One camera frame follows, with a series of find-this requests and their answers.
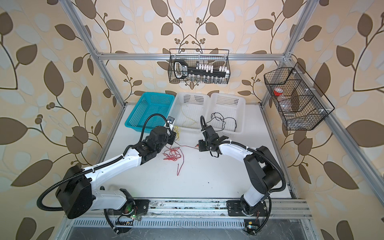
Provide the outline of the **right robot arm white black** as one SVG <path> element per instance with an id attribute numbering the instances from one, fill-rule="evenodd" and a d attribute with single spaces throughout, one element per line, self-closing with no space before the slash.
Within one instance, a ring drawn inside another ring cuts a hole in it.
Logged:
<path id="1" fill-rule="evenodd" d="M 287 187 L 285 174 L 271 151 L 261 146 L 252 149 L 238 142 L 230 141 L 227 136 L 219 136 L 208 125 L 204 116 L 200 117 L 201 131 L 204 136 L 199 140 L 199 151 L 209 152 L 214 158 L 229 156 L 245 164 L 251 186 L 240 198 L 241 211 L 246 216 L 257 212 L 272 193 L 282 192 Z"/>

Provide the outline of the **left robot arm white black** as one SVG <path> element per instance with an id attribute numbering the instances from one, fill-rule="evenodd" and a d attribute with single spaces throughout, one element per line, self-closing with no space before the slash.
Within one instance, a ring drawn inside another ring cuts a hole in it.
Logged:
<path id="1" fill-rule="evenodd" d="M 176 138 L 175 119 L 163 118 L 164 126 L 156 126 L 150 134 L 135 145 L 129 145 L 122 154 L 94 166 L 71 167 L 63 180 L 45 190 L 37 200 L 37 207 L 47 212 L 65 212 L 75 219 L 93 210 L 135 209 L 135 200 L 126 189 L 108 191 L 102 185 L 125 171 L 154 159 L 166 145 Z"/>

